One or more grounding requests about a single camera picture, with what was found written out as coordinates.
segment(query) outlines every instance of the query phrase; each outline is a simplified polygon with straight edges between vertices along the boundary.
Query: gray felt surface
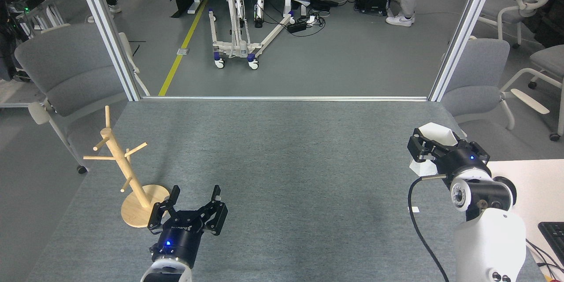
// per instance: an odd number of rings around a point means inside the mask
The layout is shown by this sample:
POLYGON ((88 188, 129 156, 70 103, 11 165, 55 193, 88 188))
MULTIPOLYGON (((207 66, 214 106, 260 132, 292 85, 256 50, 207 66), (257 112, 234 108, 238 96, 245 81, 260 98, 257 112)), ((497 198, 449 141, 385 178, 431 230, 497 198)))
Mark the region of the gray felt surface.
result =
MULTIPOLYGON (((456 127, 436 103, 142 101, 115 127, 142 184, 181 188, 196 209, 222 188, 222 234, 204 234, 197 282, 441 280, 407 212, 415 180, 406 145, 429 121, 456 127)), ((28 281, 138 281, 157 236, 119 214, 123 176, 89 172, 28 281)), ((464 221, 440 180, 422 182, 419 227, 455 280, 453 230, 464 221)), ((543 281, 530 258, 520 281, 543 281)))

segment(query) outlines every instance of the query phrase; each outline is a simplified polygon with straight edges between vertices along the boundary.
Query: office chair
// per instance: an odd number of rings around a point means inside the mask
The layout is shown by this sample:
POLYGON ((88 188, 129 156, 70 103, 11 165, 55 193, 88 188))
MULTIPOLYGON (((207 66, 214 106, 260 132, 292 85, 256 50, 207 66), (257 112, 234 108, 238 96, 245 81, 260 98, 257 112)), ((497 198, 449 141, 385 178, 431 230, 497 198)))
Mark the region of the office chair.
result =
POLYGON ((482 9, 482 15, 494 17, 488 19, 484 16, 478 17, 478 21, 485 22, 497 27, 497 38, 503 39, 503 23, 517 24, 517 48, 521 45, 521 25, 526 17, 531 17, 539 7, 548 0, 486 0, 482 9))
POLYGON ((38 124, 50 122, 73 154, 80 173, 89 169, 105 127, 104 106, 115 124, 127 104, 109 53, 95 24, 49 29, 16 48, 16 59, 47 99, 28 106, 38 124))
POLYGON ((441 104, 454 117, 485 113, 499 104, 508 125, 487 119, 459 123, 468 140, 476 141, 495 161, 538 159, 533 148, 514 136, 515 120, 497 84, 509 55, 509 43, 498 39, 472 39, 463 51, 441 104))
MULTIPOLYGON (((564 45, 556 45, 542 49, 541 51, 531 55, 530 60, 540 69, 540 71, 528 67, 521 69, 505 85, 503 85, 501 91, 505 92, 516 81, 516 79, 525 73, 534 75, 533 79, 531 79, 528 84, 530 89, 536 88, 536 80, 539 78, 559 88, 560 113, 558 114, 558 128, 556 133, 551 133, 549 135, 551 141, 558 141, 560 137, 564 135, 564 91, 562 91, 564 78, 564 45)), ((548 109, 543 106, 529 103, 526 104, 544 115, 549 112, 548 109)))

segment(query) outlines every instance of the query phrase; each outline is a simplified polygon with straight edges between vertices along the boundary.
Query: yellow floor line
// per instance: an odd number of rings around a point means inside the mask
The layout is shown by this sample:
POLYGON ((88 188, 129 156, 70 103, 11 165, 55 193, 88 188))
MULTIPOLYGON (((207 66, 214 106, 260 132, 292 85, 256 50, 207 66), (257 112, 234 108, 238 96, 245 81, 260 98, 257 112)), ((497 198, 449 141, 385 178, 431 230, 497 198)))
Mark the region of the yellow floor line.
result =
MULTIPOLYGON (((208 0, 203 0, 202 3, 200 3, 200 7, 198 8, 198 12, 196 12, 196 17, 194 18, 194 21, 192 22, 192 26, 190 27, 190 30, 188 31, 188 34, 186 34, 186 38, 184 39, 181 48, 187 48, 188 47, 188 43, 190 43, 190 39, 192 39, 192 35, 194 34, 194 30, 196 29, 196 26, 198 25, 198 22, 200 21, 200 17, 202 16, 202 12, 204 11, 204 7, 206 7, 206 4, 208 3, 208 0)), ((184 55, 177 55, 176 59, 174 60, 174 63, 171 67, 171 70, 169 71, 169 74, 167 75, 167 78, 165 79, 165 82, 163 83, 163 86, 161 87, 161 91, 159 91, 159 96, 165 96, 167 94, 167 90, 169 89, 169 86, 171 85, 171 82, 173 81, 173 77, 178 69, 178 66, 180 65, 180 61, 182 61, 182 57, 184 55)))

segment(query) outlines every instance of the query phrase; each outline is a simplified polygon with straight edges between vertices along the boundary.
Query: round wooden base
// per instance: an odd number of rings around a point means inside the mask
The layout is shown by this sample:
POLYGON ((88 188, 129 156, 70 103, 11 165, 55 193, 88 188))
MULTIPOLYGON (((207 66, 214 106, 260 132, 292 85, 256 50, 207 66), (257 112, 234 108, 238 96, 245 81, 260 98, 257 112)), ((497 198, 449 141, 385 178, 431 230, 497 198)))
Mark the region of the round wooden base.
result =
POLYGON ((149 224, 149 217, 153 211, 153 205, 156 202, 162 202, 169 195, 169 191, 161 185, 145 185, 143 191, 147 194, 147 199, 151 204, 147 208, 143 208, 137 199, 135 193, 127 195, 123 204, 121 204, 121 218, 129 226, 135 228, 143 228, 149 224))

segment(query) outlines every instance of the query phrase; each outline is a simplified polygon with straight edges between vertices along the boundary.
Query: keyboard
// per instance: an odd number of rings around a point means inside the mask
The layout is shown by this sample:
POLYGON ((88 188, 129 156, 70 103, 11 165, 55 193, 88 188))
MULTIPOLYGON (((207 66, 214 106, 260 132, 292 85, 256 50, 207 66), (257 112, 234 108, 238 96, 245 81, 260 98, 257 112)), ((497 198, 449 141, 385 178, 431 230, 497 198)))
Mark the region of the keyboard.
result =
POLYGON ((540 230, 560 263, 564 263, 564 222, 542 222, 538 224, 538 230, 540 230))

